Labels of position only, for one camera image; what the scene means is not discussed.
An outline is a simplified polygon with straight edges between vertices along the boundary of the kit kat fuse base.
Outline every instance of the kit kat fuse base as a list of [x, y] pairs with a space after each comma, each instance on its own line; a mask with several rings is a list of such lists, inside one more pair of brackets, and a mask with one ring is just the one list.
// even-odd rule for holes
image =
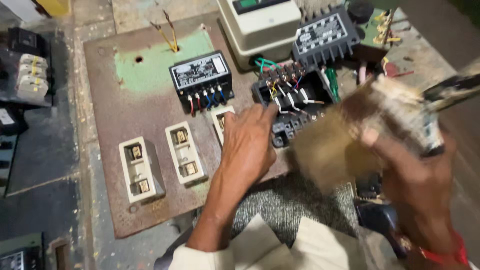
[[187, 121], [167, 127], [165, 133], [180, 184], [208, 178]]
[[119, 144], [119, 150], [130, 203], [165, 194], [153, 143], [138, 137]]

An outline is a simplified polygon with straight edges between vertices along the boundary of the beige sleeve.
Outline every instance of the beige sleeve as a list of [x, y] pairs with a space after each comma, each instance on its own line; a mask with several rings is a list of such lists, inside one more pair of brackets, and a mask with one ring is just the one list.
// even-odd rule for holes
[[179, 246], [173, 253], [173, 261], [168, 270], [234, 270], [233, 254], [227, 248], [216, 252]]

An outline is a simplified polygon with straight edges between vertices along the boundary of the concrete floor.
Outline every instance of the concrete floor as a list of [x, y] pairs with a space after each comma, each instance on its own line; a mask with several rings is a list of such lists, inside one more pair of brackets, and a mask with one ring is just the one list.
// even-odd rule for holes
[[[75, 108], [70, 111], [70, 125], [74, 129], [70, 145], [78, 146], [78, 157], [74, 170], [70, 173], [75, 173], [78, 178], [79, 184], [73, 190], [78, 190], [82, 197], [77, 202], [80, 212], [75, 216], [80, 222], [78, 231], [68, 234], [62, 228], [60, 234], [67, 234], [71, 238], [79, 236], [75, 245], [85, 252], [79, 253], [84, 262], [74, 265], [76, 269], [151, 269], [155, 258], [161, 256], [178, 236], [175, 227], [169, 224], [178, 223], [183, 230], [190, 217], [186, 215], [176, 221], [165, 222], [126, 239], [114, 239], [83, 53], [84, 41], [116, 34], [116, 23], [125, 21], [128, 16], [114, 17], [111, 1], [115, 7], [123, 0], [75, 0], [72, 16], [60, 20], [58, 27], [70, 56], [65, 67], [68, 83], [64, 98], [71, 104], [70, 107]], [[447, 0], [404, 0], [400, 5], [409, 15], [412, 24], [456, 69], [480, 56], [480, 31]], [[480, 225], [480, 173], [474, 166], [480, 160], [477, 154], [480, 153], [480, 147], [475, 144], [480, 141], [480, 129], [474, 123], [474, 117], [469, 117], [478, 111], [478, 104], [479, 99], [473, 99], [465, 105], [449, 109], [442, 117], [449, 123], [449, 127], [459, 130], [456, 133], [457, 139], [465, 141], [459, 146], [462, 154], [459, 155], [460, 165], [456, 168], [452, 215], [455, 227], [465, 238], [471, 260], [480, 265], [480, 239], [477, 232]], [[65, 183], [70, 184], [71, 181], [65, 180]], [[52, 185], [52, 190], [57, 188], [54, 184], [48, 185]], [[72, 189], [69, 185], [58, 188]], [[35, 189], [41, 194], [39, 187], [30, 192], [35, 192]]]

